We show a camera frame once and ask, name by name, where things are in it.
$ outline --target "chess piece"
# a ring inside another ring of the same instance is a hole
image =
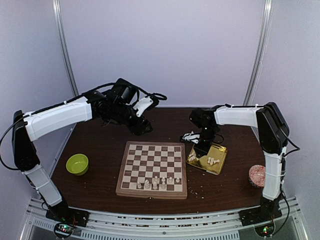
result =
[[[149,183],[149,180],[148,180],[148,179],[145,180],[144,186],[145,186],[146,189],[150,188],[150,183]]]
[[[158,187],[157,187],[157,182],[156,181],[153,181],[152,187],[153,187],[154,190],[157,190]]]

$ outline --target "table surface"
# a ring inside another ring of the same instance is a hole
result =
[[[59,159],[52,180],[71,207],[127,214],[188,214],[256,206],[261,189],[248,181],[251,166],[265,164],[261,147],[250,127],[221,126],[221,144],[228,153],[220,175],[187,164],[188,197],[184,200],[149,199],[116,195],[118,174],[127,141],[179,142],[184,133],[197,132],[189,121],[192,108],[155,108],[145,113],[153,132],[135,136],[125,126],[102,126],[102,120],[78,123]],[[185,144],[186,154],[192,145]],[[82,176],[67,172],[74,154],[85,154],[89,170]]]

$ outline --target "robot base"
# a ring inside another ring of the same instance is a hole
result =
[[[239,211],[239,216],[240,216],[242,226],[244,227],[248,225],[256,225],[259,223],[272,220],[271,217],[269,219],[263,219],[261,217],[261,213],[262,213],[261,206]],[[277,210],[273,211],[272,215],[273,215],[273,219],[280,218],[282,216],[281,210],[279,210],[278,208]]]
[[[84,211],[84,210],[73,209],[73,208],[69,208],[68,210],[69,210],[71,216],[74,216],[75,225],[76,226],[79,226],[79,227],[86,227],[87,226],[87,222],[88,222],[88,218],[89,218],[89,212]],[[47,219],[52,219],[52,220],[55,220],[57,222],[61,222],[61,219],[57,218],[49,210],[46,212],[45,217]],[[74,219],[70,218],[69,220],[65,221],[65,223],[70,225],[70,226],[73,226]]]

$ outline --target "wire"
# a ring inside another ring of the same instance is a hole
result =
[[[15,122],[4,132],[4,134],[2,135],[2,137],[1,137],[1,139],[0,139],[0,147],[1,147],[2,141],[4,140],[5,136],[7,135],[7,133],[8,133],[17,123],[19,123],[21,120],[23,120],[23,119],[26,118],[26,117],[29,117],[29,115],[23,116],[23,117],[21,117],[20,119],[18,119],[17,121],[15,121]],[[9,170],[12,170],[12,171],[18,171],[18,170],[20,170],[20,169],[18,169],[18,168],[13,168],[13,167],[7,166],[7,165],[4,163],[4,161],[2,160],[2,158],[1,158],[1,151],[0,151],[0,162],[2,163],[2,165],[3,165],[5,168],[7,168],[7,169],[9,169]]]
[[[286,224],[286,222],[288,221],[288,218],[290,216],[290,206],[289,206],[288,200],[287,200],[287,198],[286,198],[286,196],[284,194],[284,191],[282,189],[282,185],[281,185],[281,188],[280,188],[280,192],[281,192],[281,195],[282,195],[282,197],[283,197],[283,199],[284,199],[284,201],[285,201],[285,203],[287,205],[288,213],[287,213],[286,218],[285,218],[284,222],[282,223],[281,227],[275,233],[271,234],[272,237],[274,235],[276,235],[283,228],[283,226]]]

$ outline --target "wooden chessboard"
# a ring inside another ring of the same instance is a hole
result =
[[[165,179],[164,188],[161,186],[162,178]],[[145,186],[146,180],[150,184],[148,188]],[[153,186],[154,181],[157,182],[156,188]],[[141,183],[141,188],[138,188],[137,182]],[[185,145],[128,141],[115,192],[120,196],[137,198],[186,199]]]

